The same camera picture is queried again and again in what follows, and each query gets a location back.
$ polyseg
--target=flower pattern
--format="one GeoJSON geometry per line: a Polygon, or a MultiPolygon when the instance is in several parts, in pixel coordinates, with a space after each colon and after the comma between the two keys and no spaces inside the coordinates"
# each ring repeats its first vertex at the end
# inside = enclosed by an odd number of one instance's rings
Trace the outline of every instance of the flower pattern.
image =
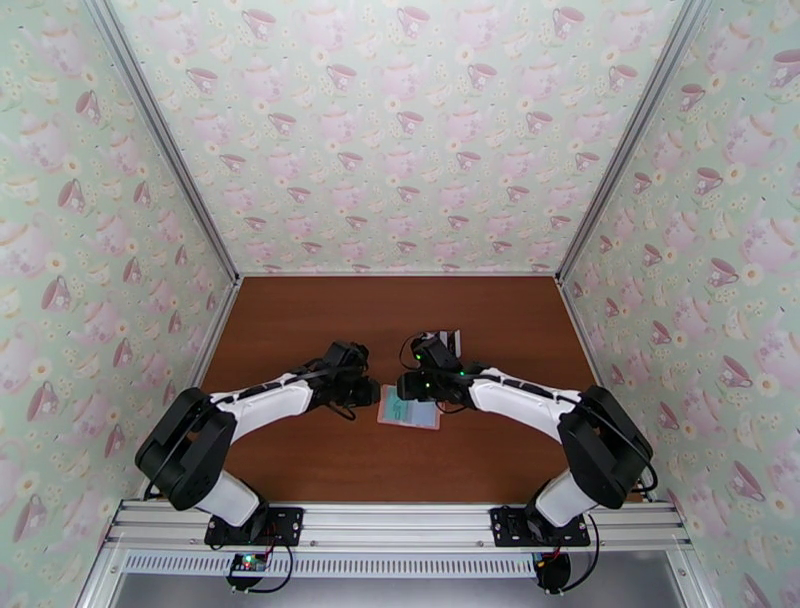
{"type": "Polygon", "coordinates": [[[0,84],[4,606],[75,603],[109,516],[141,483],[136,448],[188,379],[196,351],[181,347],[199,348],[212,321],[209,292],[186,285],[201,268],[214,298],[227,283],[82,7],[8,4],[0,21],[5,65],[27,57],[0,84]],[[46,31],[65,32],[64,52],[41,48],[46,31]],[[179,232],[184,265],[162,238],[179,232]],[[173,312],[153,308],[163,286],[187,304],[182,329],[156,335],[173,312]],[[158,381],[132,389],[143,375],[158,381]]]}
{"type": "Polygon", "coordinates": [[[800,51],[796,29],[776,32],[769,3],[719,14],[694,41],[566,282],[598,372],[650,438],[657,492],[678,506],[722,603],[791,606],[800,597],[791,568],[800,530],[800,97],[781,70],[800,51]],[[759,52],[735,60],[725,44],[734,30],[759,52]],[[761,70],[749,70],[754,61],[761,70]],[[681,111],[687,90],[709,94],[692,108],[694,122],[681,111]],[[683,158],[654,171],[646,150],[670,147],[683,158]],[[645,219],[608,248],[603,235],[628,209],[645,219]],[[608,263],[597,263],[598,249],[608,263]],[[612,326],[615,302],[637,282],[642,304],[612,326]],[[607,347],[629,328],[630,344],[607,347]],[[641,353],[652,349],[643,368],[641,353]]]}

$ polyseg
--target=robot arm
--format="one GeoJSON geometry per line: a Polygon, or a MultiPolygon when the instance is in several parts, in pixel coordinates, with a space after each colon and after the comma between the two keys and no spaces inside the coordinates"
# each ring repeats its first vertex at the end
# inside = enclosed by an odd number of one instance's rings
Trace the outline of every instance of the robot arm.
{"type": "Polygon", "coordinates": [[[257,428],[321,405],[352,414],[375,403],[380,387],[364,375],[368,356],[364,346],[334,342],[321,359],[264,384],[211,395],[186,389],[137,451],[136,466],[177,510],[196,507],[257,535],[253,518],[265,511],[264,500],[223,470],[228,449],[257,428]]]}
{"type": "Polygon", "coordinates": [[[653,450],[613,395],[534,384],[493,368],[464,368],[438,338],[411,343],[419,368],[397,383],[402,399],[448,401],[507,416],[559,442],[569,468],[543,486],[525,512],[534,538],[550,544],[557,530],[598,504],[622,506],[653,450]]]}

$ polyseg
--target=black mounting plate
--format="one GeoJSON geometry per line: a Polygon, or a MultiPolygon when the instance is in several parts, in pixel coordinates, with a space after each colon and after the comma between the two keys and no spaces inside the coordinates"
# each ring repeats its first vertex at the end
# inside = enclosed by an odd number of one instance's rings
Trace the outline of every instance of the black mounting plate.
{"type": "Polygon", "coordinates": [[[553,535],[544,542],[533,538],[522,507],[489,509],[489,521],[495,547],[588,547],[591,544],[583,515],[573,518],[563,528],[555,528],[553,535]]]}
{"type": "Polygon", "coordinates": [[[267,510],[264,533],[250,540],[246,531],[234,528],[224,519],[214,515],[206,528],[205,543],[211,547],[226,545],[258,545],[296,547],[300,543],[303,530],[303,509],[299,507],[272,507],[267,510]]]}

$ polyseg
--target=white arm segment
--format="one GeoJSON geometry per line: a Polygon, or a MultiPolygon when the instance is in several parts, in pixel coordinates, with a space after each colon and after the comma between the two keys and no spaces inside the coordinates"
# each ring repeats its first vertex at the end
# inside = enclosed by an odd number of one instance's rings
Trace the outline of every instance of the white arm segment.
{"type": "MultiPolygon", "coordinates": [[[[496,368],[485,369],[481,374],[497,376],[501,382],[516,380],[523,384],[534,384],[504,374],[496,368]]],[[[580,401],[580,393],[560,391],[541,384],[536,386],[553,393],[554,398],[549,399],[494,380],[475,380],[470,386],[469,393],[472,402],[479,410],[507,416],[542,431],[561,443],[558,435],[559,418],[562,414],[575,409],[575,405],[569,401],[558,400],[558,397],[580,401]]],[[[569,469],[551,480],[536,499],[537,511],[556,528],[567,525],[572,518],[596,506],[597,503],[586,496],[575,483],[569,469]]]]}
{"type": "MultiPolygon", "coordinates": [[[[293,374],[284,374],[272,382],[283,384],[294,378],[293,374]]],[[[247,433],[266,426],[281,418],[297,416],[308,409],[313,391],[305,380],[287,384],[258,395],[237,399],[236,393],[213,393],[212,403],[217,408],[230,412],[236,417],[236,430],[231,444],[247,435],[247,433]],[[232,396],[233,403],[220,402],[232,396]]],[[[232,526],[242,526],[253,514],[259,504],[258,496],[233,475],[222,471],[217,483],[203,500],[195,505],[201,511],[221,517],[232,526]]]]}

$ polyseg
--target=wall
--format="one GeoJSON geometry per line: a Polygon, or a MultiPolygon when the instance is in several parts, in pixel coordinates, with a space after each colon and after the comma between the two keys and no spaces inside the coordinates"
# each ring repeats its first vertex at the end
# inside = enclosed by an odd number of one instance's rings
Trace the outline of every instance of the wall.
{"type": "Polygon", "coordinates": [[[69,606],[226,277],[78,2],[0,12],[0,606],[69,606]]]}
{"type": "Polygon", "coordinates": [[[243,272],[552,272],[678,13],[114,0],[243,272]]]}
{"type": "Polygon", "coordinates": [[[797,19],[716,3],[567,280],[730,606],[800,605],[797,19]]]}

